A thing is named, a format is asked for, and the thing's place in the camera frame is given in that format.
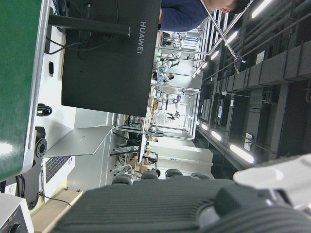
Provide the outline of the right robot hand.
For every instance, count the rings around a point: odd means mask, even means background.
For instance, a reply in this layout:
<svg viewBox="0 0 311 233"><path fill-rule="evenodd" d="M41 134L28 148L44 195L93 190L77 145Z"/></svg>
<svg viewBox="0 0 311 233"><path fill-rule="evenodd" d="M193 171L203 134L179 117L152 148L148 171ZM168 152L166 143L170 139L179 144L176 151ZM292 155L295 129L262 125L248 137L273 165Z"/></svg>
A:
<svg viewBox="0 0 311 233"><path fill-rule="evenodd" d="M85 192L54 233L308 233L311 156L279 158L232 180L177 169L117 177Z"/></svg>

